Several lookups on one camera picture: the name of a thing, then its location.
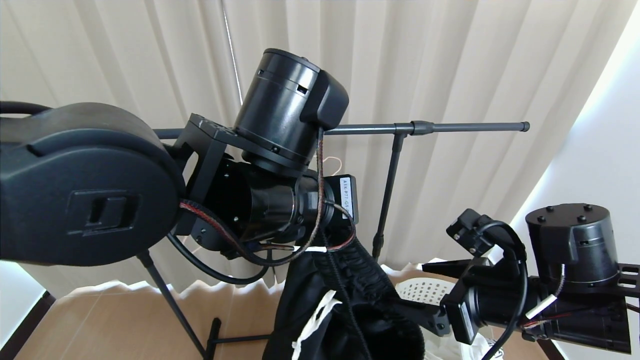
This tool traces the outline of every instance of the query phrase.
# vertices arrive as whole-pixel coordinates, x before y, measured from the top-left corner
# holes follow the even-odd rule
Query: white cable label
[[[353,218],[353,205],[352,205],[352,195],[351,195],[351,178],[350,177],[341,177],[340,178],[340,200],[342,203],[342,207],[347,209],[349,215]],[[342,214],[342,218],[346,219],[347,216]]]

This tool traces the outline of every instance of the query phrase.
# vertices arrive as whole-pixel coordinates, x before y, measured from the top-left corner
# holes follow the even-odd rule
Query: wall
[[[43,293],[44,288],[18,264],[0,261],[0,347]]]
[[[640,263],[640,11],[636,8],[596,88],[512,226],[529,244],[524,216],[547,205],[587,202],[611,212],[618,259]],[[535,269],[530,254],[529,269]],[[636,299],[627,299],[637,304]],[[568,359],[638,359],[638,315],[629,312],[632,356],[559,343]]]

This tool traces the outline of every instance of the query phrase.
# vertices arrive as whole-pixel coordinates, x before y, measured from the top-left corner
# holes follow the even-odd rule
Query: wooden floor
[[[416,276],[425,273],[390,274],[394,282]],[[223,338],[270,333],[281,290],[282,285],[267,289],[263,282],[241,289],[196,282],[174,297],[200,340],[205,341],[214,317],[222,319]],[[218,345],[215,360],[260,359],[265,344]],[[78,289],[57,300],[17,356],[18,360],[198,358],[155,288],[120,283]],[[517,334],[506,344],[505,358],[546,359],[539,346]]]

